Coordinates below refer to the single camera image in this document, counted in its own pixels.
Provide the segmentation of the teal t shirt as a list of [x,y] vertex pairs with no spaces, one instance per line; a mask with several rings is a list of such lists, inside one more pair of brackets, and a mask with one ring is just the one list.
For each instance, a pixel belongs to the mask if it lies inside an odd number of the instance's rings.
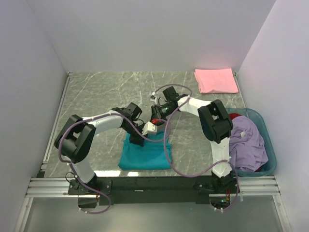
[[166,158],[163,142],[145,140],[144,146],[133,144],[127,134],[123,140],[123,150],[118,166],[125,171],[132,170],[167,170],[170,169],[171,144],[166,142],[168,158]]

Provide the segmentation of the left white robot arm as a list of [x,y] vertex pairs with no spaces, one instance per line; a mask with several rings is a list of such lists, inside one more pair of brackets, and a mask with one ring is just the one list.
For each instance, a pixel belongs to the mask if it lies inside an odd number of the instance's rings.
[[72,115],[55,140],[60,161],[67,163],[75,178],[79,179],[79,188],[85,194],[98,190],[97,175],[87,160],[94,137],[102,132],[121,128],[129,134],[129,141],[141,147],[145,139],[141,136],[145,123],[138,125],[142,110],[134,103],[127,107],[115,107],[97,116],[79,117]]

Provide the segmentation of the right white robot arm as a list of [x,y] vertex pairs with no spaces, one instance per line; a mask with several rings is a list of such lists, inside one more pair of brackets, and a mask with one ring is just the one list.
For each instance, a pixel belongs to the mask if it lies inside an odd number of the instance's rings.
[[211,144],[213,167],[209,190],[224,192],[233,181],[232,167],[229,164],[229,141],[233,123],[223,103],[220,100],[203,101],[187,94],[180,95],[172,85],[166,87],[163,90],[165,104],[159,104],[156,91],[150,96],[150,101],[155,103],[151,106],[151,122],[159,125],[160,119],[170,119],[177,111],[197,116],[203,134]]

